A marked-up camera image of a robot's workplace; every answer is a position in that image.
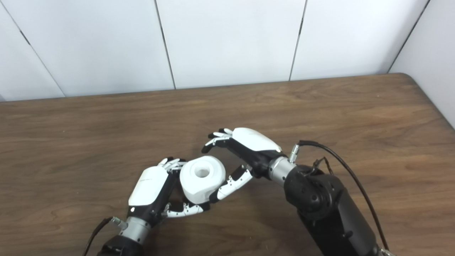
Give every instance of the panel seam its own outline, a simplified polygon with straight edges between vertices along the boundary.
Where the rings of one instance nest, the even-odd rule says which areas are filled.
[[[295,43],[294,57],[292,58],[291,72],[289,73],[289,79],[288,79],[288,81],[291,80],[292,71],[294,70],[294,64],[295,64],[295,57],[296,57],[296,55],[297,55],[298,42],[300,41],[300,35],[302,34],[303,19],[304,19],[304,17],[305,17],[305,11],[307,10],[308,1],[310,1],[310,0],[305,0],[305,5],[303,6],[302,19],[301,19],[301,21],[300,21],[300,28],[298,29],[297,42]]]
[[[405,46],[406,43],[408,42],[409,37],[411,36],[412,32],[414,31],[414,28],[415,28],[415,26],[417,25],[417,23],[420,21],[420,18],[422,17],[422,15],[423,15],[424,11],[426,10],[426,7],[428,6],[428,4],[429,4],[430,1],[431,1],[431,0],[428,0],[428,1],[426,2],[426,4],[425,4],[423,10],[420,12],[419,17],[418,17],[417,20],[415,21],[414,26],[412,26],[411,31],[409,32],[408,36],[406,37],[406,40],[404,41],[403,45],[402,45],[401,48],[399,49],[398,54],[395,56],[395,59],[394,59],[394,61],[392,62],[392,64],[390,65],[390,67],[389,67],[387,73],[390,73],[390,70],[392,69],[392,66],[395,64],[395,61],[398,59],[399,54],[401,53],[401,51],[403,50],[404,46]]]
[[[14,20],[13,16],[11,16],[11,13],[8,11],[8,9],[6,8],[6,6],[3,4],[3,2],[0,0],[0,4],[3,6],[4,10],[6,11],[6,13],[10,16],[10,18],[13,20],[14,24],[16,25],[17,29],[19,30],[19,32],[22,34],[22,36],[24,37],[25,41],[30,45],[32,51],[35,53],[36,57],[38,58],[38,60],[40,60],[41,64],[43,65],[43,67],[46,69],[47,73],[49,74],[49,76],[52,78],[52,80],[54,81],[54,83],[56,83],[57,87],[59,88],[61,94],[63,94],[64,97],[66,97],[66,94],[63,92],[62,88],[60,87],[60,85],[57,83],[57,80],[55,80],[54,76],[51,74],[51,72],[49,71],[49,69],[47,68],[47,66],[44,64],[43,60],[40,58],[40,56],[38,55],[38,53],[36,52],[36,50],[33,48],[33,46],[30,44],[30,41],[27,39],[27,37],[25,36],[24,32],[22,31],[22,29],[20,29],[19,25],[17,25],[17,22]]]
[[[174,86],[174,90],[177,90],[177,87],[175,86],[174,72],[172,71],[172,66],[171,66],[171,59],[169,58],[169,52],[167,50],[166,38],[164,37],[164,30],[163,30],[163,26],[161,24],[161,16],[160,16],[160,11],[158,10],[158,3],[157,3],[157,0],[153,0],[153,2],[155,3],[155,10],[157,11],[158,24],[160,25],[160,29],[161,29],[161,36],[163,38],[164,50],[166,51],[167,63],[169,65],[169,71],[171,72],[172,84]]]

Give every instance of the white wall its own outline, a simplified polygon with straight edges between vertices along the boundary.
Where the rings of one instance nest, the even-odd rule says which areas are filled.
[[[151,0],[2,0],[66,96],[173,89]]]
[[[20,100],[383,73],[427,0],[1,2]]]
[[[286,81],[305,0],[158,0],[177,88]]]
[[[427,0],[308,0],[291,80],[386,73]]]
[[[0,101],[63,96],[0,4]]]
[[[414,78],[455,127],[455,1],[429,2],[390,72]]]

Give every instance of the wood grain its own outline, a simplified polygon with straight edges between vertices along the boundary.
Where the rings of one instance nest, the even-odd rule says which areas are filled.
[[[219,128],[257,129],[289,153],[332,147],[356,171],[400,256],[453,255],[455,132],[404,74],[0,103],[0,254],[80,255],[104,217],[124,217],[141,172],[201,156]],[[234,170],[239,159],[212,155]],[[326,155],[304,149],[300,163]],[[370,224],[354,182],[335,172]],[[116,234],[107,227],[90,255]],[[168,219],[148,255],[320,255],[284,199],[255,179],[200,215]]]

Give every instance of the hole in object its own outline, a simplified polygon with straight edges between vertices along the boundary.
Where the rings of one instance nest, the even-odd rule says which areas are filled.
[[[210,173],[210,171],[207,170],[207,169],[199,169],[199,170],[194,171],[194,173],[195,173],[196,176],[199,177],[199,178],[205,178],[205,177],[208,176],[208,174]]]

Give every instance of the white cylindrical object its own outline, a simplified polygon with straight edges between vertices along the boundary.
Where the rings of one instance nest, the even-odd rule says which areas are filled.
[[[186,163],[180,171],[185,196],[194,204],[202,204],[224,182],[224,165],[213,156],[203,156]]]

